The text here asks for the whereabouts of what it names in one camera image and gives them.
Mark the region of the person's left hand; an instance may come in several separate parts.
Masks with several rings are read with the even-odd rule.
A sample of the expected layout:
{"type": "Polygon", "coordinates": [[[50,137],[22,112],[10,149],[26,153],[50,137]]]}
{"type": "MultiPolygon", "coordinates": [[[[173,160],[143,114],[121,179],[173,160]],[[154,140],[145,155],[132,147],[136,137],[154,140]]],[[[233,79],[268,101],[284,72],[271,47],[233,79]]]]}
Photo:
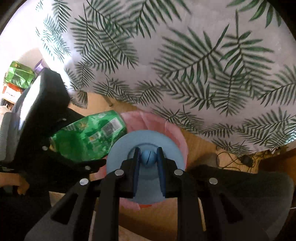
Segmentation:
{"type": "Polygon", "coordinates": [[[29,189],[29,183],[20,174],[17,173],[1,173],[0,174],[0,187],[4,186],[17,186],[19,195],[25,195],[29,189]]]}

